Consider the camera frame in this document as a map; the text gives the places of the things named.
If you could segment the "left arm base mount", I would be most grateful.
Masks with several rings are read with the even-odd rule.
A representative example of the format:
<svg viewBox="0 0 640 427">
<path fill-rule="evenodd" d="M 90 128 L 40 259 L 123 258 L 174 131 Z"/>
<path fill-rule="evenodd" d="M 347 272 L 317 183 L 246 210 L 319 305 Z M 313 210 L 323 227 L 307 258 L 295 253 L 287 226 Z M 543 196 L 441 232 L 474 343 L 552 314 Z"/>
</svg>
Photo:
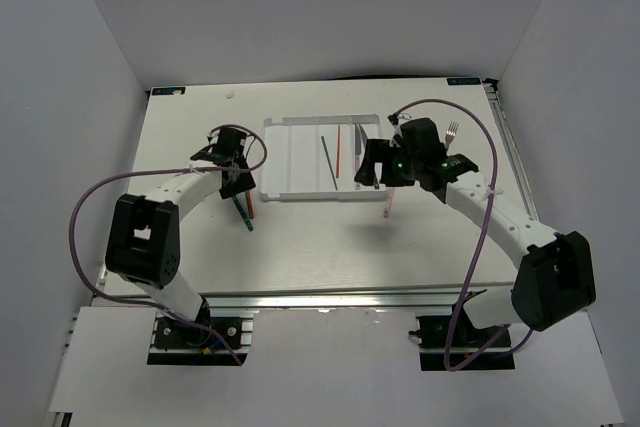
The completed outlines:
<svg viewBox="0 0 640 427">
<path fill-rule="evenodd" d="M 218 316 L 211 318 L 211 327 L 225 340 L 243 364 L 251 344 L 253 320 Z M 218 337 L 201 329 L 188 327 L 166 316 L 158 316 L 154 323 L 147 364 L 197 367 L 239 366 Z"/>
</svg>

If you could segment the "knife with pink handle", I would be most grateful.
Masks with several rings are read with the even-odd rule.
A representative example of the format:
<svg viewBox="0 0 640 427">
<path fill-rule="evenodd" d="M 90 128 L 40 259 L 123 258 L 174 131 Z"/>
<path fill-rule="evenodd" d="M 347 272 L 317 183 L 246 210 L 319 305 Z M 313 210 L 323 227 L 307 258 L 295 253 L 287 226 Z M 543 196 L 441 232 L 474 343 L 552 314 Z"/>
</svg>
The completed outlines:
<svg viewBox="0 0 640 427">
<path fill-rule="evenodd" d="M 361 165 L 361 153 L 362 153 L 362 136 L 360 130 L 360 124 L 354 124 L 354 174 L 357 174 Z M 360 190 L 361 184 L 355 181 L 355 189 Z"/>
</svg>

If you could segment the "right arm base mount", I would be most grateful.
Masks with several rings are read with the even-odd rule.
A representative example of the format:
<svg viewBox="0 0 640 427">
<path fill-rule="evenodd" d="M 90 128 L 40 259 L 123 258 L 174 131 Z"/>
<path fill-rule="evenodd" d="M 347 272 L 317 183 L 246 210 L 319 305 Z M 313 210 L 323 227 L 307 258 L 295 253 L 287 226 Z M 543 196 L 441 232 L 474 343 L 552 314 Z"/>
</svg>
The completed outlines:
<svg viewBox="0 0 640 427">
<path fill-rule="evenodd" d="M 409 338 L 419 348 L 420 367 L 423 372 L 444 372 L 444 349 L 449 327 L 449 316 L 420 316 L 417 328 L 410 330 Z M 470 357 L 483 344 L 500 332 L 499 327 L 475 329 L 460 320 L 453 335 L 450 361 L 457 365 Z M 507 371 L 515 369 L 509 332 L 502 335 L 463 371 Z"/>
</svg>

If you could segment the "spoon with pink handle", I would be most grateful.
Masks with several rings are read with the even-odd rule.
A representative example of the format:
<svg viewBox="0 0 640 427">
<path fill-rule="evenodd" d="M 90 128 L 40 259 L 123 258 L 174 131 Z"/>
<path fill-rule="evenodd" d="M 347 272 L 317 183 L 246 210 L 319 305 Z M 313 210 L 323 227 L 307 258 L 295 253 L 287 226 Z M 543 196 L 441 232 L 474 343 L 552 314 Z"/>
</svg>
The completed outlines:
<svg viewBox="0 0 640 427">
<path fill-rule="evenodd" d="M 383 210 L 383 217 L 384 218 L 388 218 L 389 215 L 390 215 L 394 192 L 395 192 L 395 188 L 389 188 L 388 189 L 387 196 L 386 196 L 386 201 L 385 201 L 385 205 L 384 205 L 384 210 Z"/>
</svg>

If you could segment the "teal chopstick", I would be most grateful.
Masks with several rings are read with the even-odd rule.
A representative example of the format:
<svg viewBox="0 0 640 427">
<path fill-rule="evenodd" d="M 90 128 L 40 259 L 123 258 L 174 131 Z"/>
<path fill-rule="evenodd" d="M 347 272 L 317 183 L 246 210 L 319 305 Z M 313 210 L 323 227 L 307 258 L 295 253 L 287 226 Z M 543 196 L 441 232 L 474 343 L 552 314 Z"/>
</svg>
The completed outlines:
<svg viewBox="0 0 640 427">
<path fill-rule="evenodd" d="M 331 158 L 330 158 L 330 155 L 329 155 L 329 150 L 328 150 L 326 139 L 325 139 L 325 137 L 323 135 L 320 136 L 320 139 L 321 139 L 321 145 L 323 147 L 325 159 L 326 159 L 326 162 L 327 162 L 327 165 L 328 165 L 328 168 L 329 168 L 332 184 L 334 186 L 335 191 L 339 191 L 339 187 L 338 187 L 335 171 L 334 171 L 334 168 L 333 168 L 333 165 L 332 165 L 332 162 L 331 162 Z"/>
</svg>

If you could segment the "knife with dark handle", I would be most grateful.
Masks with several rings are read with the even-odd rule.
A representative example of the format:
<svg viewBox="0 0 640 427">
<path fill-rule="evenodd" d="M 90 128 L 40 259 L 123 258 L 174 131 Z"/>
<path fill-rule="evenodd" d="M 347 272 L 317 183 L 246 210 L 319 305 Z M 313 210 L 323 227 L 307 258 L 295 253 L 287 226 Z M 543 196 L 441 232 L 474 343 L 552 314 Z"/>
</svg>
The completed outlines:
<svg viewBox="0 0 640 427">
<path fill-rule="evenodd" d="M 368 142 L 368 136 L 367 136 L 367 133 L 366 133 L 364 127 L 361 124 L 356 124 L 355 127 L 356 127 L 356 130 L 357 130 L 357 132 L 358 132 L 358 134 L 360 136 L 361 144 L 362 144 L 363 148 L 366 148 L 367 142 Z"/>
</svg>

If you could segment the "fork with dark handle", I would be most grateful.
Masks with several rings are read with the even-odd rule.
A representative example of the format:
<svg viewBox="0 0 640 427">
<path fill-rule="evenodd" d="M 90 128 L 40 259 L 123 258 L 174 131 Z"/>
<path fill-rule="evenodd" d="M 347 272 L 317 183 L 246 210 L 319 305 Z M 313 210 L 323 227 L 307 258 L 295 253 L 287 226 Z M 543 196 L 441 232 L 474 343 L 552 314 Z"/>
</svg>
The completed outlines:
<svg viewBox="0 0 640 427">
<path fill-rule="evenodd" d="M 454 142 L 457 132 L 459 128 L 459 123 L 452 121 L 448 128 L 446 129 L 445 137 L 444 137 L 444 146 L 445 149 L 448 150 L 452 143 Z"/>
</svg>

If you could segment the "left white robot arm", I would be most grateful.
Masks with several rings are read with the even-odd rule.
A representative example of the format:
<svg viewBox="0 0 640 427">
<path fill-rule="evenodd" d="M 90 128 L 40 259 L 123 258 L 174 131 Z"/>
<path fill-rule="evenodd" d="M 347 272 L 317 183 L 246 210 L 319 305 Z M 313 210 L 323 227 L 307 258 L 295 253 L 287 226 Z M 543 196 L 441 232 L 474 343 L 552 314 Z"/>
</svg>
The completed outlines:
<svg viewBox="0 0 640 427">
<path fill-rule="evenodd" d="M 115 205 L 106 250 L 109 272 L 135 285 L 155 303 L 180 316 L 177 334 L 199 346 L 211 334 L 204 297 L 179 273 L 181 221 L 217 194 L 235 200 L 256 187 L 248 171 L 245 146 L 249 133 L 222 126 L 208 144 L 190 157 L 190 167 L 144 195 L 125 194 Z"/>
</svg>

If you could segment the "spoon with teal handle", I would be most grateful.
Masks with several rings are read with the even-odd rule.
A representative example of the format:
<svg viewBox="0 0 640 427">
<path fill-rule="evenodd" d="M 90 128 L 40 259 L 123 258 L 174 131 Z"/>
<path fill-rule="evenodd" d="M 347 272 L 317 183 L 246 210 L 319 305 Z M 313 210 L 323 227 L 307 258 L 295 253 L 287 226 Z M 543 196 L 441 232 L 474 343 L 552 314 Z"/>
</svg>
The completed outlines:
<svg viewBox="0 0 640 427">
<path fill-rule="evenodd" d="M 231 200 L 233 201 L 233 204 L 236 208 L 236 210 L 238 211 L 238 213 L 240 214 L 242 221 L 244 222 L 246 228 L 248 229 L 249 232 L 252 232 L 254 230 L 254 226 L 251 222 L 249 213 L 247 212 L 247 210 L 242 206 L 240 200 L 236 197 L 233 196 L 231 198 Z"/>
</svg>

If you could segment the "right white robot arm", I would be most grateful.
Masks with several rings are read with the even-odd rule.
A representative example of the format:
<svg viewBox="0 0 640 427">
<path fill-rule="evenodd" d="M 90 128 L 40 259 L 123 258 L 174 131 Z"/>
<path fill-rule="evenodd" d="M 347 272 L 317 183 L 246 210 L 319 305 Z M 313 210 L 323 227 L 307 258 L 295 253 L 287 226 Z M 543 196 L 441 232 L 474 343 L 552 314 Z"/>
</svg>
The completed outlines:
<svg viewBox="0 0 640 427">
<path fill-rule="evenodd" d="M 486 229 L 512 261 L 517 275 L 511 288 L 465 301 L 451 321 L 459 343 L 475 345 L 489 327 L 503 324 L 542 332 L 595 302 L 587 239 L 576 231 L 559 233 L 491 190 L 474 162 L 447 152 L 432 120 L 405 122 L 389 140 L 367 139 L 355 180 L 388 188 L 419 185 Z"/>
</svg>

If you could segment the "orange chopstick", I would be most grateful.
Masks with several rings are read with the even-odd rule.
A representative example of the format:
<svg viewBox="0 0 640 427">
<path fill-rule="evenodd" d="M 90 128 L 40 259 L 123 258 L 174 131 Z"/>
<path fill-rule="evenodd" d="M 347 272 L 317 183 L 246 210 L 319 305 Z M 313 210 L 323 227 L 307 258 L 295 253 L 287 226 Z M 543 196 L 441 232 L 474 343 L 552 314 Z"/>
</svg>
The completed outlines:
<svg viewBox="0 0 640 427">
<path fill-rule="evenodd" d="M 255 218 L 254 205 L 252 200 L 251 191 L 247 190 L 244 192 L 245 194 L 245 202 L 247 207 L 247 213 L 249 219 L 253 220 Z"/>
<path fill-rule="evenodd" d="M 336 165 L 335 165 L 335 178 L 340 178 L 341 173 L 341 124 L 337 126 L 337 136 L 336 136 Z"/>
</svg>

